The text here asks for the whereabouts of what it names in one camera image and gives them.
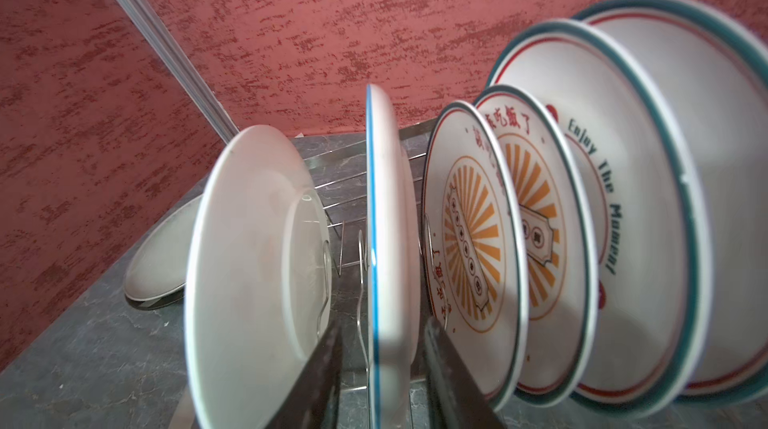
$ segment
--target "green rim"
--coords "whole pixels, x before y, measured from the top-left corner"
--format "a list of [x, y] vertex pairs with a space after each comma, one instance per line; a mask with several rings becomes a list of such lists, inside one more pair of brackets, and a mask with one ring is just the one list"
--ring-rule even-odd
[[[688, 0], [606, 0], [574, 16], [586, 20], [612, 10], [652, 9], [686, 20], [708, 32], [749, 67], [765, 88], [768, 88], [768, 59], [762, 44], [753, 39], [749, 31], [722, 12], [700, 6]], [[681, 395], [678, 402], [704, 405], [731, 405], [757, 397], [768, 389], [768, 363], [740, 384], [708, 395]]]
[[[429, 162], [429, 154], [432, 152], [432, 144], [435, 142], [435, 135], [437, 134], [438, 127], [440, 127], [440, 122], [447, 117], [447, 115], [450, 112], [453, 112], [455, 110], [459, 110], [462, 112], [467, 113], [469, 116], [473, 117], [478, 124], [480, 124], [480, 129], [483, 131], [485, 138], [488, 139], [489, 142], [493, 143], [495, 140], [495, 136], [493, 135], [493, 131], [488, 126], [488, 123], [485, 122], [483, 117], [480, 116], [480, 113], [477, 111], [477, 109], [474, 106], [471, 106], [470, 104], [463, 102], [463, 101], [455, 101], [448, 104], [440, 113], [440, 116], [437, 117], [436, 123], [435, 123], [435, 129], [432, 131], [432, 134], [429, 135], [429, 142], [427, 144], [427, 150], [426, 150], [426, 157], [424, 158], [424, 180], [422, 181], [422, 201], [426, 201], [426, 178], [427, 178], [427, 165]], [[496, 163], [498, 164], [498, 167], [502, 167], [501, 161], [504, 160], [504, 156], [499, 157], [499, 154], [501, 154], [500, 149], [497, 150], [497, 148], [493, 147], [492, 144], [492, 151], [493, 155], [496, 158]], [[512, 205], [509, 203], [510, 200], [512, 200], [512, 197], [510, 197], [510, 194], [514, 195], [512, 191], [512, 182], [510, 178], [506, 178], [506, 180], [503, 180], [504, 182], [504, 191], [507, 194], [507, 207], [509, 209], [509, 214], [512, 213]], [[426, 204], [422, 204], [422, 223], [425, 220], [426, 216]], [[514, 222], [512, 222], [512, 241], [515, 242], [517, 240], [518, 234], [514, 230]], [[429, 281], [429, 273], [427, 270], [427, 261], [426, 261], [427, 254], [424, 252], [423, 258], [424, 258], [424, 277], [426, 278], [427, 282]], [[528, 280], [523, 277], [523, 270], [524, 268], [520, 265], [520, 258], [519, 256], [517, 259], [517, 279], [518, 279], [518, 293], [522, 294], [522, 291], [520, 288], [526, 287], [528, 285]], [[427, 296], [429, 297], [430, 305], [429, 307], [432, 307], [432, 291], [428, 291]], [[514, 353], [512, 355], [512, 361], [509, 364], [509, 370], [507, 371], [507, 375], [504, 377], [504, 384], [502, 385], [502, 389], [493, 397], [488, 399], [488, 405], [493, 408], [494, 411], [498, 412], [502, 409], [504, 402], [504, 399], [506, 398], [507, 394], [509, 394], [512, 391], [513, 384], [516, 385], [517, 381], [512, 381], [513, 379], [513, 373], [514, 368], [518, 364], [518, 359], [522, 357], [522, 354], [519, 354], [519, 352], [524, 350], [524, 347], [521, 348], [521, 346], [524, 344], [521, 342], [521, 333], [523, 331], [526, 331], [527, 334], [528, 330], [528, 298], [525, 297], [518, 297], [518, 327], [517, 330], [514, 332]]]
[[[547, 119], [547, 116], [545, 115], [545, 112], [542, 108], [542, 105], [540, 102], [534, 100], [530, 95], [528, 95], [527, 92], [524, 92], [516, 87], [513, 86], [507, 86], [504, 84], [497, 84], [495, 86], [490, 86], [486, 88], [477, 99], [475, 99], [475, 107], [479, 106], [480, 103], [483, 101], [483, 99], [494, 96], [496, 94], [508, 94], [511, 96], [519, 97], [525, 104], [527, 104], [530, 108], [533, 109], [534, 112], [536, 112], [539, 116], [539, 118], [544, 122], [544, 125], [546, 126], [547, 130], [549, 131], [550, 135], [552, 136], [552, 139], [554, 140], [554, 145], [557, 146], [558, 152], [560, 154], [561, 159], [564, 162], [564, 165], [568, 171], [568, 180], [571, 183], [571, 190], [573, 191], [574, 197], [576, 198], [576, 206], [578, 209], [578, 217], [579, 217], [579, 226], [581, 227], [581, 240], [584, 244], [584, 273], [586, 276], [586, 284], [585, 287], [585, 293], [584, 293], [584, 319], [583, 323], [581, 325], [581, 339], [579, 340], [578, 344], [578, 350], [576, 352], [576, 355], [574, 356], [573, 362], [571, 366], [569, 367], [569, 374], [566, 375], [566, 377], [563, 379], [562, 383], [558, 385], [555, 389], [553, 389], [550, 392], [547, 392], [545, 394], [541, 395], [533, 395], [528, 392], [525, 392], [521, 390], [520, 388], [515, 388], [514, 395], [517, 397], [520, 397], [525, 402], [529, 403], [530, 405], [537, 405], [537, 406], [549, 406], [555, 403], [556, 401], [562, 399], [563, 396], [566, 396], [565, 393], [570, 393], [573, 391], [573, 383], [574, 379], [576, 377], [580, 377], [581, 374], [577, 374], [577, 369], [579, 366], [579, 361], [582, 357], [589, 357], [589, 354], [584, 353], [584, 346], [588, 343], [586, 335], [589, 329], [590, 325], [590, 313], [593, 314], [594, 317], [596, 317], [597, 313], [597, 306], [591, 308], [590, 307], [590, 301], [594, 297], [592, 284], [590, 283], [590, 266], [591, 264], [591, 255], [594, 251], [589, 247], [589, 236], [588, 236], [588, 228], [586, 227], [586, 224], [584, 223], [584, 201], [581, 201], [579, 198], [578, 190], [576, 189], [576, 182], [574, 177], [578, 174], [578, 168], [571, 167], [571, 165], [568, 164], [568, 156], [567, 156], [567, 149], [562, 145], [562, 141], [560, 137], [558, 137], [558, 129], [555, 127], [552, 127], [552, 124]], [[595, 334], [595, 327], [594, 324], [592, 324], [592, 335], [594, 337]]]
[[647, 413], [649, 407], [657, 406], [663, 399], [668, 397], [670, 391], [674, 389], [674, 386], [678, 382], [678, 374], [682, 366], [685, 365], [686, 359], [689, 357], [689, 353], [693, 349], [694, 328], [696, 323], [703, 317], [706, 317], [706, 309], [700, 307], [697, 303], [700, 294], [700, 244], [697, 240], [696, 222], [694, 217], [694, 205], [692, 203], [693, 196], [691, 194], [688, 184], [683, 184], [681, 181], [690, 178], [691, 174], [684, 170], [682, 159], [680, 157], [680, 150], [677, 147], [677, 143], [672, 139], [664, 118], [661, 115], [661, 109], [657, 99], [652, 96], [650, 89], [645, 82], [640, 80], [635, 70], [624, 59], [616, 49], [612, 47], [612, 44], [607, 42], [599, 32], [596, 32], [587, 27], [580, 26], [577, 22], [571, 21], [549, 21], [542, 22], [533, 27], [523, 31], [517, 37], [515, 37], [502, 52], [494, 64], [491, 76], [488, 78], [487, 85], [491, 86], [494, 79], [498, 77], [499, 69], [502, 64], [508, 58], [517, 47], [522, 45], [528, 39], [542, 34], [565, 34], [566, 36], [573, 37], [577, 40], [581, 40], [587, 45], [600, 51], [600, 53], [609, 59], [615, 68], [621, 73], [627, 82], [634, 89], [642, 103], [648, 110], [648, 114], [654, 122], [656, 129], [658, 130], [664, 151], [667, 154], [667, 160], [675, 174], [675, 181], [677, 185], [677, 193], [680, 197], [680, 203], [682, 206], [682, 219], [685, 222], [686, 228], [686, 252], [688, 254], [688, 291], [686, 296], [686, 311], [683, 321], [683, 327], [680, 331], [680, 338], [677, 341], [677, 347], [675, 347], [674, 353], [670, 359], [670, 363], [664, 370], [664, 373], [656, 381], [656, 383], [650, 387], [648, 391], [640, 395], [632, 401], [609, 404], [603, 402], [593, 401], [578, 393], [573, 393], [571, 397], [579, 404], [585, 405], [590, 409], [598, 412], [602, 412], [608, 415], [616, 416], [631, 416], [637, 413]]

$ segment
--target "teal rim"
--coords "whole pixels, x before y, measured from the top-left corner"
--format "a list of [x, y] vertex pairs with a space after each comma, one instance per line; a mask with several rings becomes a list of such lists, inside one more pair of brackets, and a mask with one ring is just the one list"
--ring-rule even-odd
[[[371, 364], [371, 373], [373, 373], [373, 420], [372, 427], [381, 426], [381, 398], [380, 398], [380, 377], [379, 377], [379, 298], [378, 298], [378, 264], [376, 263], [376, 191], [374, 187], [376, 185], [376, 174], [373, 165], [373, 111], [371, 108], [371, 87], [366, 88], [366, 158], [368, 159], [368, 204], [370, 207], [370, 223], [371, 228], [371, 257], [370, 268], [371, 271], [371, 309], [372, 309], [372, 341], [373, 348], [370, 349], [373, 357], [373, 364]], [[368, 380], [368, 387], [370, 387], [370, 377]]]
[[592, 314], [594, 317], [596, 317], [597, 313], [597, 306], [590, 307], [590, 301], [594, 297], [592, 294], [592, 284], [590, 283], [590, 259], [592, 251], [590, 251], [589, 244], [588, 244], [588, 228], [586, 224], [584, 223], [584, 205], [586, 204], [587, 207], [588, 202], [581, 201], [576, 189], [576, 182], [574, 180], [574, 171], [578, 171], [578, 168], [571, 167], [571, 165], [568, 165], [568, 156], [566, 155], [566, 152], [569, 150], [568, 148], [562, 146], [561, 139], [558, 137], [558, 133], [556, 132], [557, 129], [555, 127], [552, 127], [552, 124], [549, 122], [547, 117], [544, 115], [544, 110], [542, 108], [542, 105], [540, 102], [533, 100], [526, 92], [523, 92], [522, 90], [519, 90], [516, 87], [513, 86], [507, 86], [504, 84], [497, 84], [495, 86], [490, 86], [486, 88], [477, 99], [475, 99], [475, 107], [479, 106], [481, 102], [486, 99], [487, 97], [494, 96], [496, 94], [508, 94], [511, 96], [515, 96], [520, 98], [525, 104], [527, 104], [530, 108], [534, 110], [538, 114], [538, 116], [544, 121], [544, 125], [547, 127], [547, 130], [549, 131], [550, 135], [552, 136], [552, 139], [554, 140], [554, 145], [558, 148], [558, 153], [560, 154], [560, 157], [563, 161], [563, 164], [566, 167], [566, 170], [568, 171], [568, 180], [571, 183], [571, 190], [573, 191], [574, 198], [576, 199], [576, 205], [578, 209], [578, 217], [579, 217], [579, 226], [581, 227], [581, 240], [584, 245], [584, 275], [586, 279], [586, 284], [584, 287], [586, 288], [586, 291], [584, 293], [584, 319], [581, 325], [581, 339], [579, 340], [578, 344], [578, 350], [576, 352], [576, 355], [574, 356], [574, 359], [571, 363], [571, 366], [569, 367], [569, 374], [566, 375], [566, 377], [562, 380], [562, 383], [558, 385], [555, 389], [553, 389], [550, 392], [540, 394], [540, 395], [533, 395], [529, 392], [526, 392], [519, 387], [515, 388], [514, 395], [517, 397], [520, 397], [525, 402], [529, 403], [530, 405], [537, 405], [537, 406], [549, 406], [554, 404], [556, 401], [561, 400], [563, 397], [566, 397], [568, 394], [571, 393], [574, 384], [574, 379], [576, 377], [580, 377], [581, 374], [577, 373], [577, 368], [579, 366], [579, 361], [582, 357], [589, 357], [589, 354], [584, 353], [584, 346], [588, 343], [588, 340], [586, 338], [588, 326], [590, 325], [590, 314]]
[[[451, 112], [454, 112], [456, 110], [465, 112], [469, 116], [473, 117], [477, 121], [477, 123], [480, 125], [480, 129], [483, 131], [483, 135], [488, 140], [493, 140], [495, 138], [495, 136], [493, 135], [493, 132], [487, 126], [488, 123], [485, 122], [485, 120], [483, 120], [483, 118], [480, 116], [476, 108], [470, 106], [466, 102], [461, 102], [461, 101], [455, 101], [448, 104], [442, 110], [442, 112], [440, 113], [440, 116], [437, 117], [437, 120], [435, 122], [435, 129], [432, 131], [432, 134], [429, 135], [429, 143], [427, 144], [426, 157], [424, 158], [424, 180], [422, 181], [422, 201], [426, 201], [424, 197], [426, 196], [426, 188], [427, 188], [427, 184], [426, 184], [426, 180], [428, 176], [427, 169], [428, 169], [428, 163], [429, 163], [429, 155], [432, 153], [432, 144], [435, 142], [435, 135], [437, 134], [438, 128], [440, 127], [440, 123], [443, 121], [443, 119], [446, 118]], [[496, 153], [495, 150], [493, 150], [493, 155], [496, 158], [497, 164], [500, 164], [500, 162], [504, 160], [503, 156], [499, 158], [499, 155]], [[512, 184], [511, 183], [508, 184], [509, 181], [504, 181], [503, 178], [502, 178], [502, 181], [504, 182], [504, 190], [506, 191], [507, 196], [509, 196], [510, 193], [513, 194]], [[507, 199], [507, 207], [509, 209], [509, 213], [511, 214], [512, 206], [509, 203], [510, 198], [506, 197], [506, 199]], [[426, 204], [422, 203], [422, 224], [424, 223], [425, 220], [426, 220]], [[516, 239], [517, 239], [517, 233], [514, 231], [514, 224], [512, 224], [512, 241], [515, 241]], [[425, 251], [423, 251], [422, 256], [424, 258], [424, 264], [423, 264], [424, 277], [425, 277], [425, 280], [427, 280], [427, 285], [429, 285], [429, 273], [427, 270], [428, 266], [427, 266], [427, 260], [426, 260], [428, 255]], [[519, 258], [517, 258], [517, 260], [518, 260], [517, 276], [518, 276], [518, 293], [519, 293], [521, 290], [520, 288], [523, 288], [528, 282], [523, 280], [522, 272], [524, 268], [520, 267]], [[430, 302], [429, 307], [431, 309], [433, 306], [431, 289], [427, 290], [427, 296], [429, 297], [429, 302]], [[504, 401], [505, 395], [510, 392], [510, 390], [512, 389], [511, 386], [513, 384], [515, 385], [517, 384], [516, 381], [514, 382], [512, 381], [512, 376], [513, 376], [514, 368], [518, 363], [518, 357], [521, 356], [521, 354], [519, 354], [521, 350], [520, 348], [521, 332], [523, 331], [524, 324], [528, 321], [528, 311], [523, 310], [523, 304], [527, 306], [528, 300], [526, 298], [518, 297], [518, 327], [517, 327], [517, 330], [514, 332], [514, 352], [512, 354], [512, 361], [509, 365], [509, 370], [507, 371], [507, 375], [504, 377], [504, 384], [502, 384], [502, 388], [499, 390], [499, 392], [496, 395], [488, 399], [488, 405], [493, 407], [494, 411], [500, 411], [502, 409], [502, 406], [500, 404]]]
[[[757, 76], [763, 87], [768, 89], [768, 60], [761, 56], [764, 51], [755, 47], [755, 44], [758, 42], [745, 39], [733, 27], [733, 24], [741, 27], [738, 22], [714, 9], [704, 10], [699, 8], [697, 4], [687, 2], [686, 0], [606, 0], [582, 10], [573, 18], [576, 20], [586, 20], [604, 12], [622, 9], [658, 10], [686, 20], [699, 29], [703, 29], [734, 51], [742, 62]], [[731, 24], [724, 22], [724, 20], [729, 20]], [[766, 389], [768, 389], [768, 363], [765, 363], [754, 375], [730, 389], [708, 395], [680, 395], [677, 397], [677, 401], [687, 404], [731, 405], [757, 397], [764, 393]]]
[[500, 75], [500, 68], [508, 56], [519, 46], [523, 45], [527, 40], [540, 36], [543, 34], [564, 34], [580, 40], [588, 46], [598, 50], [604, 57], [610, 60], [619, 73], [627, 80], [630, 86], [634, 89], [640, 101], [645, 105], [648, 110], [648, 114], [651, 120], [654, 122], [658, 134], [661, 138], [664, 151], [667, 154], [667, 160], [672, 168], [672, 172], [675, 175], [675, 181], [677, 186], [677, 194], [680, 198], [682, 206], [682, 219], [685, 223], [686, 229], [686, 253], [688, 255], [688, 291], [686, 296], [686, 311], [683, 319], [683, 327], [680, 330], [680, 337], [677, 340], [677, 347], [675, 347], [674, 353], [670, 359], [669, 364], [664, 369], [664, 373], [659, 377], [655, 384], [653, 384], [648, 391], [638, 396], [637, 398], [618, 404], [609, 404], [594, 401], [586, 396], [580, 395], [574, 392], [571, 397], [581, 405], [589, 407], [594, 411], [598, 411], [608, 415], [615, 416], [631, 416], [638, 413], [645, 414], [648, 412], [649, 407], [657, 406], [668, 397], [670, 391], [674, 389], [674, 386], [678, 383], [678, 374], [680, 368], [684, 366], [684, 363], [688, 357], [688, 354], [694, 349], [694, 327], [696, 322], [704, 317], [706, 308], [699, 307], [697, 304], [699, 300], [699, 247], [700, 244], [696, 237], [696, 224], [694, 217], [694, 206], [692, 203], [692, 195], [688, 189], [687, 184], [683, 184], [680, 181], [684, 180], [688, 174], [684, 171], [682, 160], [677, 149], [677, 144], [669, 134], [664, 120], [661, 116], [661, 111], [658, 107], [656, 99], [651, 95], [650, 90], [646, 87], [645, 83], [640, 80], [638, 75], [632, 69], [630, 64], [618, 54], [614, 48], [607, 43], [603, 38], [591, 29], [585, 29], [578, 26], [575, 22], [568, 21], [549, 21], [542, 22], [520, 33], [515, 37], [502, 52], [494, 64], [491, 76], [488, 78], [487, 85], [491, 86], [494, 80]]

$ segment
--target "red wall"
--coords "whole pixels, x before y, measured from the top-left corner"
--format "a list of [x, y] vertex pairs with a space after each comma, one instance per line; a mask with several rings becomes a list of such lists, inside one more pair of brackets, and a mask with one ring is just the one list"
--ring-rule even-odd
[[0, 369], [223, 144], [114, 0], [0, 0]]
[[[402, 125], [473, 99], [526, 26], [598, 0], [149, 0], [238, 126], [361, 130], [364, 85]], [[704, 0], [768, 36], [768, 0]]]

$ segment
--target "marble surface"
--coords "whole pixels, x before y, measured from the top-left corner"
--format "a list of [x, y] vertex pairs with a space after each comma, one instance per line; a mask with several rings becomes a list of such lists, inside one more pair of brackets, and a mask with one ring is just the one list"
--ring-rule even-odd
[[[303, 157], [362, 140], [351, 134], [293, 139]], [[423, 153], [427, 136], [405, 142], [408, 155]], [[414, 178], [422, 175], [423, 158], [412, 161]], [[365, 158], [356, 156], [332, 168], [312, 170], [316, 184], [358, 174]], [[169, 213], [202, 193], [199, 181]], [[420, 182], [416, 183], [417, 198]], [[365, 179], [351, 178], [319, 190], [326, 205], [365, 194]], [[353, 220], [366, 211], [364, 198], [330, 208], [332, 222]], [[341, 245], [332, 235], [343, 263], [358, 260], [357, 231], [363, 223], [344, 226]], [[0, 373], [0, 428], [4, 427], [158, 427], [168, 426], [187, 384], [184, 362], [183, 303], [154, 311], [137, 311], [123, 297], [122, 281], [137, 242], [104, 275], [85, 291], [32, 345]], [[365, 361], [356, 333], [356, 304], [360, 290], [356, 265], [343, 268], [333, 278], [332, 317], [342, 323], [344, 360], [339, 428], [368, 424]], [[367, 303], [362, 302], [366, 321]], [[422, 323], [428, 314], [422, 284]], [[428, 427], [423, 364], [417, 356], [412, 366], [413, 426]], [[523, 404], [513, 398], [499, 415], [507, 427], [560, 428], [678, 428], [765, 427], [768, 398], [735, 407], [703, 410], [673, 405], [638, 421], [624, 421], [590, 412], [573, 401], [548, 409]]]

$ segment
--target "orange sunburst pattern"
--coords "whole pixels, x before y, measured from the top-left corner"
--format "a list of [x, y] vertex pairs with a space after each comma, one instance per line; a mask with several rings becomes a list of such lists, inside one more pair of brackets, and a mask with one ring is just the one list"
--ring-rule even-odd
[[554, 307], [564, 279], [562, 209], [552, 175], [533, 145], [516, 134], [502, 139], [523, 218], [530, 319], [537, 320]]
[[503, 291], [500, 216], [482, 168], [472, 158], [459, 159], [448, 176], [444, 197], [442, 232], [447, 279], [456, 298], [455, 309], [480, 332], [493, 326]]

